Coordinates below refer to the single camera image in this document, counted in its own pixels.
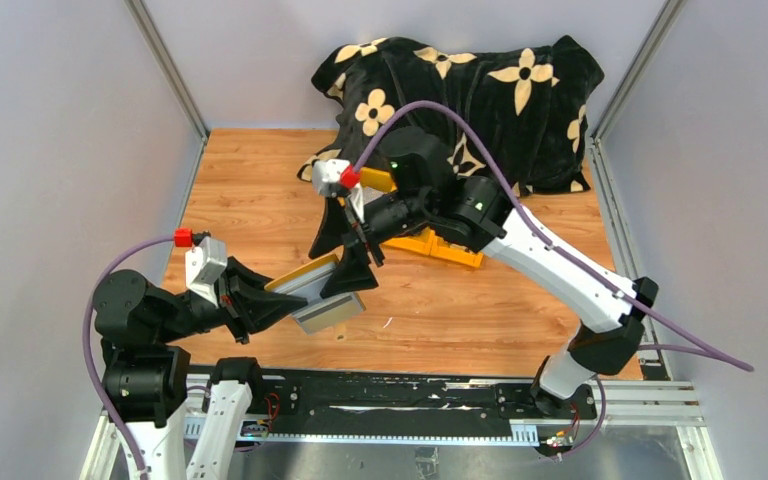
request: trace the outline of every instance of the flower pattern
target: flower pattern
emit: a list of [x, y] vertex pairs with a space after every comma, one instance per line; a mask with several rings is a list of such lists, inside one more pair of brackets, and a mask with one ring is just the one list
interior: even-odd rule
[[387, 38], [379, 38], [369, 43], [362, 43], [360, 45], [346, 45], [345, 47], [341, 48], [339, 52], [337, 52], [337, 58], [334, 59], [334, 63], [344, 62], [354, 57], [357, 52], [360, 52], [361, 57], [365, 57], [370, 53], [375, 53], [378, 51], [378, 44], [384, 40], [387, 40]]
[[320, 160], [333, 160], [340, 155], [341, 151], [341, 149], [336, 148], [334, 150], [325, 150], [323, 152], [317, 153], [316, 155], [313, 155], [307, 159], [304, 165], [302, 165], [302, 168], [299, 169], [299, 173], [297, 173], [296, 176], [299, 178], [299, 180], [309, 182], [313, 175], [313, 162], [318, 162]]
[[587, 110], [586, 105], [582, 105], [578, 109], [578, 118], [570, 122], [570, 126], [567, 127], [567, 138], [572, 140], [573, 153], [578, 152], [579, 139], [581, 138], [581, 121], [584, 119], [584, 112]]
[[471, 53], [447, 55], [432, 47], [425, 47], [422, 50], [417, 50], [413, 53], [416, 54], [417, 57], [434, 65], [434, 68], [437, 69], [437, 73], [440, 74], [440, 78], [446, 78], [446, 74], [449, 73], [449, 69], [452, 68], [453, 63], [467, 63], [475, 60], [475, 55]]
[[364, 135], [371, 137], [378, 131], [378, 127], [390, 120], [396, 113], [392, 105], [385, 104], [387, 94], [384, 90], [376, 88], [369, 92], [366, 103], [361, 102], [355, 110], [355, 118], [363, 124]]
[[488, 73], [491, 77], [501, 82], [516, 82], [514, 88], [514, 106], [519, 115], [531, 97], [532, 82], [545, 82], [553, 77], [554, 68], [551, 64], [535, 65], [534, 52], [526, 48], [519, 56], [519, 65], [506, 67]]
[[461, 134], [461, 139], [455, 145], [455, 152], [447, 160], [455, 173], [469, 176], [487, 165], [472, 156], [472, 153], [470, 153], [469, 148], [466, 146], [466, 142], [466, 134]]
[[331, 95], [332, 97], [337, 97], [340, 100], [343, 99], [343, 86], [346, 84], [346, 73], [343, 72], [340, 74], [339, 77], [337, 77], [337, 81], [334, 82], [334, 85], [331, 85], [331, 88], [328, 89], [327, 92], [325, 92], [326, 95]]

